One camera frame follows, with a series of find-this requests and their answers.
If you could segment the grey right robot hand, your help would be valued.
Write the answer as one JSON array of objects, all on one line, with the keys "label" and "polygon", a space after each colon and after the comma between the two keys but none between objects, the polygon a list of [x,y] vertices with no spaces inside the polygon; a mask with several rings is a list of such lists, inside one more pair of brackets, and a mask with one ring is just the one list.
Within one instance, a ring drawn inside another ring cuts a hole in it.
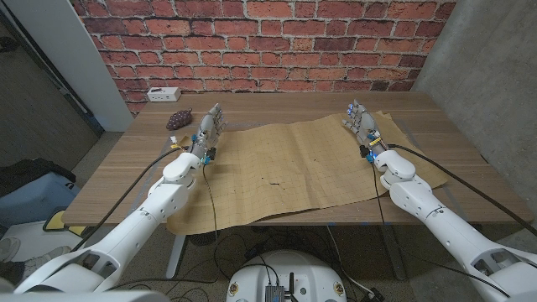
[{"label": "grey right robot hand", "polygon": [[367,148],[373,156],[388,150],[373,116],[357,99],[348,105],[347,119],[343,119],[342,123],[356,136],[359,144]]}]

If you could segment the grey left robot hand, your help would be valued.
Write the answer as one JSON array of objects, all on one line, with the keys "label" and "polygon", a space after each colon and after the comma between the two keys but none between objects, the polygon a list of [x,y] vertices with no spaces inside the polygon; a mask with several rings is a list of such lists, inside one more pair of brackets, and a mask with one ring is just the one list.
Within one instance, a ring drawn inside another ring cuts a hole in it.
[{"label": "grey left robot hand", "polygon": [[226,126],[222,120],[222,108],[217,103],[201,119],[195,134],[192,136],[192,145],[190,148],[192,154],[200,157],[210,148],[216,146],[218,138]]}]

